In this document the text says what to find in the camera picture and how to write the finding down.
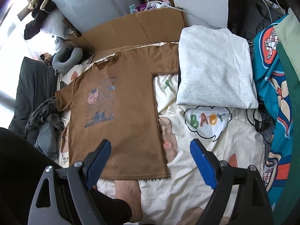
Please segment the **brown cardboard sheet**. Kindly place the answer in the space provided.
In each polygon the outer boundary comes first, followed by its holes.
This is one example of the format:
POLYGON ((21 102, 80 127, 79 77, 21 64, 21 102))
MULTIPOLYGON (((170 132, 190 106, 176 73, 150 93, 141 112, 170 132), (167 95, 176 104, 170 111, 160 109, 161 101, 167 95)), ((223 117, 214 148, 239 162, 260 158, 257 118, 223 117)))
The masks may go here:
POLYGON ((154 9, 100 24, 79 37, 74 36, 70 45, 93 53, 94 60, 98 60, 123 49, 178 42, 184 27, 183 12, 171 8, 154 9))

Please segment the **grey wrapped mattress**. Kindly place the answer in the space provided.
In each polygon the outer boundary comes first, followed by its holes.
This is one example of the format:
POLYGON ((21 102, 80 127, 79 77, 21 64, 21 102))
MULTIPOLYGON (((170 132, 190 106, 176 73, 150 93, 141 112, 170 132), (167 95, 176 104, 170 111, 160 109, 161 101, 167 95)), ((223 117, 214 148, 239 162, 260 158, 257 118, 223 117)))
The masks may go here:
POLYGON ((80 33, 130 13, 142 0, 52 0, 80 33))

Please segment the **blue detergent bottle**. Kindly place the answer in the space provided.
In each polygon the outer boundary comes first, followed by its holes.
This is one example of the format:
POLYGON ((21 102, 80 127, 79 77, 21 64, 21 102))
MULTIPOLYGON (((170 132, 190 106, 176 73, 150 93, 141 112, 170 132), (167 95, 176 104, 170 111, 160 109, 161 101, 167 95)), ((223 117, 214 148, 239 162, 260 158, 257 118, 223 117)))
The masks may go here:
POLYGON ((132 4, 129 6, 130 14, 136 13, 136 5, 132 4))

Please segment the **black trousers of person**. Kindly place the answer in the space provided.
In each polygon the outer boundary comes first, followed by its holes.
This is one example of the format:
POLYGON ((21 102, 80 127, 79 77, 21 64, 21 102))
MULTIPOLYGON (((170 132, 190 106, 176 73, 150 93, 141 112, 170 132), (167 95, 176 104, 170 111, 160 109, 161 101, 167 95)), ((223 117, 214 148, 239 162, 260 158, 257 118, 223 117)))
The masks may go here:
POLYGON ((94 189, 111 143, 63 169, 25 139, 1 129, 1 224, 125 224, 127 202, 94 189))

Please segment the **brown graphic t-shirt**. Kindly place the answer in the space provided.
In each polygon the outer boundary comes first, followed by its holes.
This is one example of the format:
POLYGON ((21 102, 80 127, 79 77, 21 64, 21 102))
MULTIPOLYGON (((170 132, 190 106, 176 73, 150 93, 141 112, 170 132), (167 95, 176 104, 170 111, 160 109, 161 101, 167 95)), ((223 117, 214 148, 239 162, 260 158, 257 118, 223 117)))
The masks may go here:
POLYGON ((57 109, 70 111, 69 163, 106 139, 112 151, 102 179, 167 177, 153 79, 178 71, 177 44, 149 45, 117 52, 58 90, 57 109))

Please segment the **small teddy bear toy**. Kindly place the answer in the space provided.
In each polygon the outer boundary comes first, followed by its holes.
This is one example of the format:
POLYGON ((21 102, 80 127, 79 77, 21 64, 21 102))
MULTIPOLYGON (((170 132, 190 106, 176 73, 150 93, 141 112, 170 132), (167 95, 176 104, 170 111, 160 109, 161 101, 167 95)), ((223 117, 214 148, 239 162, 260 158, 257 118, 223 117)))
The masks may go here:
POLYGON ((50 53, 43 53, 40 55, 40 59, 48 66, 52 66, 53 56, 50 53))

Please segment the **grey camouflage jacket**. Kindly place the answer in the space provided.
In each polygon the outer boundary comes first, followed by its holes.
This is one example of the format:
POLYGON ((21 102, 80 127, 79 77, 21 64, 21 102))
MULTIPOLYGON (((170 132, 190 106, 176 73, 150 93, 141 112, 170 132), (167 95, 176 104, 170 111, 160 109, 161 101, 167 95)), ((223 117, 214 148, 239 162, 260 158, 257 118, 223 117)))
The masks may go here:
POLYGON ((58 131, 63 131, 65 125, 61 120, 61 112, 57 109, 56 97, 50 97, 45 100, 37 109, 29 116, 24 127, 26 134, 38 130, 43 124, 49 123, 58 131))

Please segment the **grey neck pillow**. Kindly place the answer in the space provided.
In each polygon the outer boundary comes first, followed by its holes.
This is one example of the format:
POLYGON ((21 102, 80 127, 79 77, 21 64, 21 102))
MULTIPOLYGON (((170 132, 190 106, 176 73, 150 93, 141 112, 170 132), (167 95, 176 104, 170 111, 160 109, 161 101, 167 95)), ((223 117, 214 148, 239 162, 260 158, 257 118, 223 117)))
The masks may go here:
POLYGON ((82 57, 83 50, 81 48, 61 48, 52 59, 52 67, 56 74, 65 74, 75 65, 79 64, 82 57))

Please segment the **teal patterned bag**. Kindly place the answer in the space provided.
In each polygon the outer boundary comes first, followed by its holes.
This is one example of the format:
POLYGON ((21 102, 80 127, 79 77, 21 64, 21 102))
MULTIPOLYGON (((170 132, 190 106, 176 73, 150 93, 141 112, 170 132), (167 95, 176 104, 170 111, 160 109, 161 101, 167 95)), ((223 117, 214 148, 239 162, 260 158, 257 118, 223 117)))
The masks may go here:
POLYGON ((263 180, 271 203, 275 207, 287 182, 293 141, 292 104, 283 66, 277 52, 280 42, 275 26, 270 24, 254 38, 252 58, 253 79, 258 97, 275 121, 271 150, 264 164, 263 180))

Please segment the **person bare foot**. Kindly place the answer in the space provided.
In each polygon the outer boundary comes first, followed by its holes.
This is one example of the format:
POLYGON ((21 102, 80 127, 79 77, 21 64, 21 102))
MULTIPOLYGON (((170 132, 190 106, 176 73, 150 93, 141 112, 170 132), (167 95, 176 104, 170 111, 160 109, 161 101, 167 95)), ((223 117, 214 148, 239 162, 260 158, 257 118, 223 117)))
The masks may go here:
POLYGON ((137 180, 116 180, 115 198, 125 201, 131 208, 130 222, 142 220, 141 191, 137 180))

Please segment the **cream bear print bedsheet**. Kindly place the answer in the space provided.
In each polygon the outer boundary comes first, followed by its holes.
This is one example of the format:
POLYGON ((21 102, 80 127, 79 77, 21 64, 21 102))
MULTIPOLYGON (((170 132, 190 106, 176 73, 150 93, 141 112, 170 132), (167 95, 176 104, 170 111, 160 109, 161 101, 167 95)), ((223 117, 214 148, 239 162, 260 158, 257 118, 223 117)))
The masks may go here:
POLYGON ((95 62, 55 93, 58 110, 70 113, 69 163, 109 140, 97 187, 114 198, 134 190, 146 223, 194 224, 223 168, 263 171, 262 139, 247 111, 178 106, 178 73, 178 45, 153 44, 95 62))

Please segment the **white pillow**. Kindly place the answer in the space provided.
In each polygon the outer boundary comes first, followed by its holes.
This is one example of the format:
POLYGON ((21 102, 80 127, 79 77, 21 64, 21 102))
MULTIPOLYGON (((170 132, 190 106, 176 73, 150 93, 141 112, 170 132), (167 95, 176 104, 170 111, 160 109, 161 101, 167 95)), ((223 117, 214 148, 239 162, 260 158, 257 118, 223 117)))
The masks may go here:
POLYGON ((67 39, 73 31, 65 25, 63 22, 64 19, 65 17, 61 11, 55 9, 44 20, 41 31, 56 37, 67 39))

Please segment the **dark green pillow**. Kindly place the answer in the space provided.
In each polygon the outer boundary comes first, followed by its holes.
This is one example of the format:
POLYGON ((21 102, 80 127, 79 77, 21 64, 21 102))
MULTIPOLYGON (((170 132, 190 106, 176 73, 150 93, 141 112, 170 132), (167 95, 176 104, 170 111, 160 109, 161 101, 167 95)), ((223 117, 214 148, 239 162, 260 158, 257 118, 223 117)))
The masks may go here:
POLYGON ((57 88, 54 69, 44 63, 24 57, 19 74, 14 116, 9 130, 26 139, 30 144, 36 142, 38 131, 26 133, 24 128, 29 116, 50 97, 57 88))

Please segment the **white folded towel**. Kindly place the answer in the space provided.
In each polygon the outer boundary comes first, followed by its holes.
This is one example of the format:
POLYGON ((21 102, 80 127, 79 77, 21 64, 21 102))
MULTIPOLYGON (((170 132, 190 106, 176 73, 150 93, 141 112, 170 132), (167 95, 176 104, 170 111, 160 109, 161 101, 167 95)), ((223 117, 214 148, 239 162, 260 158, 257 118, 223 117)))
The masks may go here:
POLYGON ((248 41, 229 29, 193 25, 178 43, 177 105, 258 107, 248 41))

